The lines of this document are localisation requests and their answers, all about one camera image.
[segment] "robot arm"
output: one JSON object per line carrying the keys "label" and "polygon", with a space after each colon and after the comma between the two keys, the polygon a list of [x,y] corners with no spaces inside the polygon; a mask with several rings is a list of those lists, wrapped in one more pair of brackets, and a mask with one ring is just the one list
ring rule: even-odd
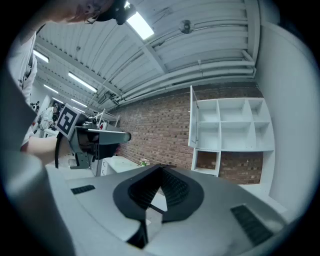
{"label": "robot arm", "polygon": [[[60,141],[65,136],[71,150],[75,154],[77,166],[71,169],[87,169],[91,162],[112,157],[119,143],[131,140],[131,134],[123,131],[107,131],[97,128],[97,121],[94,118],[65,105],[56,124],[59,131],[55,148],[55,167],[58,168],[58,155]],[[88,145],[82,144],[82,138],[89,141]]]}

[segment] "ceiling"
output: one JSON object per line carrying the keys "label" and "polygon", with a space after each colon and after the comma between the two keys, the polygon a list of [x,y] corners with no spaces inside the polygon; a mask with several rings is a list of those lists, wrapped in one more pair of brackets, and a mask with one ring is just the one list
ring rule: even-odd
{"label": "ceiling", "polygon": [[[88,105],[87,109],[80,109],[93,114],[93,111],[101,112],[122,104],[133,95],[133,89],[141,98],[151,95],[160,82],[167,82],[166,89],[178,89],[179,85],[188,85],[186,82],[212,78],[212,73],[207,77],[202,74],[196,80],[191,76],[184,79],[185,74],[195,73],[174,76],[177,71],[196,65],[202,73],[199,63],[248,60],[243,50],[252,61],[257,58],[260,38],[257,0],[129,2],[150,25],[154,35],[142,40],[129,24],[118,26],[114,20],[93,25],[47,23],[38,33],[34,48],[48,56],[49,63],[38,59],[35,83],[57,90],[59,94],[54,97],[65,103],[74,106],[70,101],[73,98]],[[179,30],[183,20],[192,22],[195,28],[192,33]],[[245,66],[234,68],[243,70]],[[95,87],[97,93],[70,78],[69,72]],[[240,71],[225,73],[244,75]],[[254,72],[244,76],[253,77]],[[103,95],[105,100],[99,104]]]}

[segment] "white table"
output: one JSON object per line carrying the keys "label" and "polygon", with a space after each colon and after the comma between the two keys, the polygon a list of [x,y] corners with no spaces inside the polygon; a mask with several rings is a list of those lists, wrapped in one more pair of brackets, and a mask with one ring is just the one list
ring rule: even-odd
{"label": "white table", "polygon": [[140,167],[139,164],[123,156],[113,156],[102,160],[101,176],[112,173],[123,173]]}
{"label": "white table", "polygon": [[43,137],[57,137],[58,133],[59,132],[57,130],[45,129]]}

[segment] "fluorescent light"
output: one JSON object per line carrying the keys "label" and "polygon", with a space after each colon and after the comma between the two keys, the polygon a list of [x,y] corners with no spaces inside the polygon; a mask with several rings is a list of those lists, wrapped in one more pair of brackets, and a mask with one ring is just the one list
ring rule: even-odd
{"label": "fluorescent light", "polygon": [[130,17],[127,20],[127,22],[131,25],[131,27],[134,28],[134,30],[140,35],[140,37],[143,40],[147,39],[148,37],[150,37],[154,34],[151,27],[144,20],[144,18],[141,17],[139,12],[137,12],[135,15]]}
{"label": "fluorescent light", "polygon": [[52,97],[52,99],[54,99],[57,102],[60,102],[60,103],[64,104],[61,100],[58,100],[57,98]]}
{"label": "fluorescent light", "polygon": [[54,90],[54,89],[50,88],[49,86],[47,86],[47,85],[45,85],[45,84],[44,84],[44,87],[47,87],[49,90],[51,90],[51,91],[55,92],[56,94],[58,94],[58,93],[59,93],[59,92],[57,92],[56,90]]}
{"label": "fluorescent light", "polygon": [[82,104],[82,103],[80,103],[79,101],[76,101],[75,99],[71,99],[72,101],[74,101],[75,103],[78,103],[79,105],[81,105],[81,106],[84,106],[85,108],[87,108],[88,106],[87,105],[85,105],[85,104]]}
{"label": "fluorescent light", "polygon": [[35,56],[39,57],[41,60],[45,61],[46,63],[49,63],[49,58],[47,56],[44,56],[43,54],[41,54],[37,50],[33,50],[33,54]]}
{"label": "fluorescent light", "polygon": [[73,108],[76,109],[76,110],[79,110],[80,112],[86,113],[86,112],[84,112],[83,110],[81,110],[81,109],[79,109],[79,108],[76,108],[76,107],[74,107],[74,106],[73,106]]}
{"label": "fluorescent light", "polygon": [[69,72],[69,77],[73,78],[74,80],[76,80],[77,82],[79,82],[80,84],[84,85],[85,87],[89,88],[91,91],[93,92],[97,92],[97,89],[92,87],[91,85],[87,84],[85,81],[81,80],[79,77],[75,76],[74,74],[72,74],[71,72]]}

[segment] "white shelving unit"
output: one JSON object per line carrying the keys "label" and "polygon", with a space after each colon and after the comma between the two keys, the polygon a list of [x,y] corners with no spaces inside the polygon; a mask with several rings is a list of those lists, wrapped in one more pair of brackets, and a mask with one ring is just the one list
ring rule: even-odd
{"label": "white shelving unit", "polygon": [[101,113],[98,113],[94,118],[97,121],[99,120],[99,122],[97,122],[98,129],[100,128],[101,124],[107,124],[103,126],[103,130],[105,130],[110,122],[115,122],[114,127],[117,127],[120,115],[115,116],[106,112],[106,109],[104,109]]}
{"label": "white shelving unit", "polygon": [[[263,152],[261,184],[270,190],[275,165],[275,139],[264,98],[197,100],[190,88],[189,147],[195,172],[219,175],[221,152]],[[198,152],[212,152],[215,169],[197,166]]]}

